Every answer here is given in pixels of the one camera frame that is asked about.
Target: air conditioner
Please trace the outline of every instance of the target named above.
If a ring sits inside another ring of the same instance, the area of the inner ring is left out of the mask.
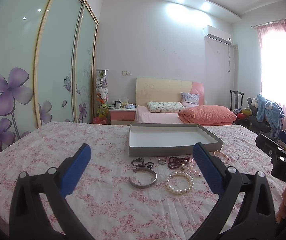
[[[204,27],[204,37],[212,38],[217,41],[221,41],[227,45],[231,45],[231,35],[221,31],[217,28],[214,28],[210,25]]]

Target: jewelry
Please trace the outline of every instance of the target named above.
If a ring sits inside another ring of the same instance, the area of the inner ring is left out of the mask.
[[[184,188],[182,190],[180,189],[175,189],[173,188],[171,185],[170,185],[170,179],[174,176],[183,176],[185,178],[187,178],[188,182],[189,182],[189,186],[187,188]],[[166,180],[165,180],[165,186],[167,188],[167,190],[169,190],[170,192],[174,193],[174,194],[183,194],[183,193],[186,193],[186,192],[189,192],[193,186],[194,186],[194,180],[193,178],[191,177],[191,175],[189,175],[188,173],[186,172],[181,172],[181,171],[178,171],[178,172],[172,172],[171,174],[169,174],[167,177],[166,177]]]
[[[155,176],[155,179],[150,183],[150,184],[146,184],[146,185],[139,185],[139,184],[135,184],[132,180],[131,180],[131,177],[129,177],[129,182],[130,184],[133,186],[133,187],[136,187],[136,188],[148,188],[148,187],[151,187],[155,184],[156,180],[157,180],[157,174],[155,171],[153,171],[152,169],[150,168],[147,168],[147,167],[137,167],[137,168],[134,168],[133,169],[133,172],[136,172],[136,171],[148,171],[150,173],[152,173],[154,176]]]
[[[177,169],[178,167],[180,167],[182,164],[187,164],[188,161],[190,160],[190,157],[186,157],[186,158],[179,158],[179,157],[170,157],[169,158],[169,163],[167,164],[167,166],[173,170],[173,169]]]
[[[221,151],[215,151],[213,155],[218,157],[224,164],[228,164],[230,162],[230,158]]]
[[[203,176],[203,174],[200,170],[195,169],[195,166],[196,166],[195,159],[191,159],[187,164],[187,170],[193,175]]]
[[[166,160],[165,159],[159,159],[159,164],[161,164],[161,165],[166,164]]]
[[[148,167],[148,168],[153,168],[154,167],[154,163],[152,162],[147,162],[147,163],[144,163],[144,159],[142,158],[137,158],[136,160],[133,160],[131,161],[132,165],[135,166],[135,167]]]

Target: human hand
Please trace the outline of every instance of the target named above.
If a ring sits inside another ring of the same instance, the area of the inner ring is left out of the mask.
[[[282,219],[286,218],[286,188],[282,193],[282,202],[279,207],[279,211],[277,212],[276,215],[276,220],[277,223],[279,224]]]

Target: nightstand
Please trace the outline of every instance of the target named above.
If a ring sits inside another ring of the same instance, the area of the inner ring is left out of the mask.
[[[126,109],[109,109],[111,124],[114,125],[130,125],[135,122],[135,108]]]

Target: floral bedsheet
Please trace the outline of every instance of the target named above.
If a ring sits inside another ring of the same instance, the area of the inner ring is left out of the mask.
[[[255,145],[256,134],[239,125],[209,126],[224,143],[222,152],[240,172],[267,174],[275,210],[286,184],[270,175],[272,165]],[[129,126],[50,122],[0,153],[0,218],[9,221],[12,193],[21,171],[30,175],[58,167],[73,156],[82,143],[92,149],[92,158],[72,195],[66,197],[86,229],[97,240],[188,239],[205,220],[217,201],[203,177],[194,178],[195,187],[183,195],[165,189],[171,172],[155,163],[159,178],[151,188],[137,189],[128,182],[133,166],[128,156]],[[51,224],[61,231],[44,195],[41,196]],[[225,225],[228,229],[240,208],[239,195]]]

